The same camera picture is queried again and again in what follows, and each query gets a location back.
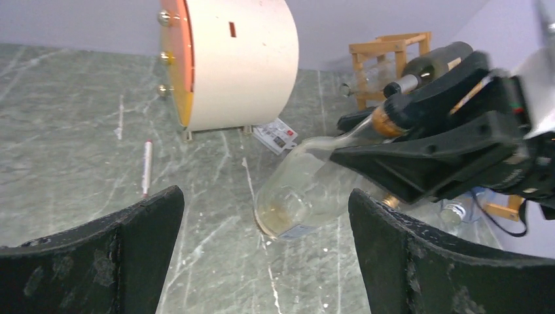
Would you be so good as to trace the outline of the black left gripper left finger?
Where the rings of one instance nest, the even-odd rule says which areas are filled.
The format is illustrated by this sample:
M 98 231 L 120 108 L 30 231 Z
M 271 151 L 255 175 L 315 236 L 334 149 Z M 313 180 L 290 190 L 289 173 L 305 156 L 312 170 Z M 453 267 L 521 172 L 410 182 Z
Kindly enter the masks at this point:
M 168 187 L 75 228 L 1 249 L 2 313 L 155 313 L 185 209 Z

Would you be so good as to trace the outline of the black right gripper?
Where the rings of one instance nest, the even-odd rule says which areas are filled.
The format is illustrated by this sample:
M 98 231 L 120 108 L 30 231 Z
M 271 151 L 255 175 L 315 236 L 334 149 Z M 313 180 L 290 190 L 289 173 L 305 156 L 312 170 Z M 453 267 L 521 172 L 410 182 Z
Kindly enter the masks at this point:
M 526 138 L 531 103 L 518 76 L 490 71 L 485 52 L 474 51 L 452 70 L 408 93 L 396 92 L 374 108 L 342 116 L 348 132 L 366 118 L 380 135 L 403 135 L 432 126 L 488 74 L 485 113 L 438 135 L 335 150 L 331 161 L 361 174 L 407 204 L 454 198 L 484 186 L 540 204 L 554 217 L 554 132 Z

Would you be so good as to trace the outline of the large clear glass bottle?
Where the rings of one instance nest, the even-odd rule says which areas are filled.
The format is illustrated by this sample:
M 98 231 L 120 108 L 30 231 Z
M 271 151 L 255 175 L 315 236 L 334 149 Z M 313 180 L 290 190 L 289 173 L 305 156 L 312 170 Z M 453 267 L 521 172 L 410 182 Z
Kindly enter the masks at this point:
M 341 123 L 358 123 L 336 137 L 306 139 L 288 153 L 255 198 L 254 221 L 264 235 L 291 241 L 309 234 L 345 213 L 355 188 L 377 198 L 387 196 L 362 175 L 331 161 L 338 148 L 385 141 L 372 122 L 378 113 L 373 109 L 343 116 Z

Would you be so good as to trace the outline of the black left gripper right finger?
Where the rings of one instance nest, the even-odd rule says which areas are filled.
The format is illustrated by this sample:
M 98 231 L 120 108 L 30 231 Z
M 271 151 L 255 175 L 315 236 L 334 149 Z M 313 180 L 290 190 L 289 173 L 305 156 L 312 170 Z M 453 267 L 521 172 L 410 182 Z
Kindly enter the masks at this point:
M 348 212 L 373 313 L 553 313 L 554 261 L 448 234 L 355 189 Z

